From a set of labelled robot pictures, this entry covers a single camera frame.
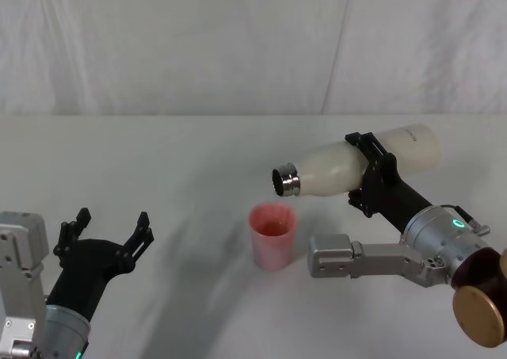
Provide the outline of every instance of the white backdrop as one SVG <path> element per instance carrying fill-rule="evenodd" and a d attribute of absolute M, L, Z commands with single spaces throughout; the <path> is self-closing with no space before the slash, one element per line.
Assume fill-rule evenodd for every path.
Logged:
<path fill-rule="evenodd" d="M 507 111 L 507 0 L 0 0 L 0 112 Z"/>

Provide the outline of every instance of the red liquid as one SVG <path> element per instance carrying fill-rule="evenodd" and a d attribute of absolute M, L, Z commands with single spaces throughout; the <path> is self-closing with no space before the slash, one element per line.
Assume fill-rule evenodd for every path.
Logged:
<path fill-rule="evenodd" d="M 259 234 L 264 236 L 281 236 L 287 232 L 287 226 L 280 222 L 267 222 L 258 231 Z"/>

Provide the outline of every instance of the metal bracket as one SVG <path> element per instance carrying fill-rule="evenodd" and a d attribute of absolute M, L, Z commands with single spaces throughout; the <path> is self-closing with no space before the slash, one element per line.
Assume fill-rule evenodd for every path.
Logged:
<path fill-rule="evenodd" d="M 470 222 L 468 222 L 468 225 L 472 227 L 472 231 L 479 237 L 483 237 L 485 235 L 488 235 L 491 232 L 490 226 L 487 226 L 485 224 L 480 224 L 477 220 L 472 219 Z"/>
<path fill-rule="evenodd" d="M 423 258 L 404 244 L 361 244 L 348 235 L 310 238 L 308 269 L 312 277 L 399 275 L 425 288 L 447 282 L 441 258 Z"/>
<path fill-rule="evenodd" d="M 48 255 L 44 220 L 36 214 L 0 213 L 0 290 L 6 310 L 0 357 L 37 357 L 46 304 L 40 281 Z"/>

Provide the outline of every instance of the green led light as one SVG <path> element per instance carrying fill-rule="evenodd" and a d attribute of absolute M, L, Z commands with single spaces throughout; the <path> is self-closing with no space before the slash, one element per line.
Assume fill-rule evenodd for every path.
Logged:
<path fill-rule="evenodd" d="M 455 226 L 459 227 L 459 228 L 464 228 L 464 227 L 465 227 L 465 223 L 463 223 L 461 220 L 454 219 L 454 220 L 452 221 L 452 223 L 453 223 Z"/>

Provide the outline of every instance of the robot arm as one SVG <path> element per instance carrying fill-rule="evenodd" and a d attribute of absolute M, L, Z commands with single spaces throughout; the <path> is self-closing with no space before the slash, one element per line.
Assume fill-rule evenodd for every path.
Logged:
<path fill-rule="evenodd" d="M 79 359 L 88 346 L 90 321 L 108 282 L 130 273 L 153 242 L 142 212 L 134 234 L 123 245 L 79 240 L 91 219 L 82 208 L 76 221 L 62 223 L 53 252 L 63 268 L 45 300 L 40 283 L 48 255 L 43 219 L 35 214 L 0 213 L 0 290 L 6 321 L 0 358 Z"/>
<path fill-rule="evenodd" d="M 6 319 L 0 357 L 34 357 L 42 339 L 46 304 L 40 282 L 48 256 L 44 220 L 35 214 L 0 213 L 0 289 Z"/>
<path fill-rule="evenodd" d="M 507 250 L 501 256 L 481 236 L 490 232 L 464 210 L 432 205 L 399 176 L 396 157 L 371 133 L 345 140 L 368 161 L 349 203 L 365 216 L 384 216 L 401 233 L 398 243 L 362 244 L 347 235 L 316 235 L 308 266 L 313 277 L 396 274 L 423 287 L 449 284 L 453 310 L 467 336 L 485 347 L 507 340 Z"/>

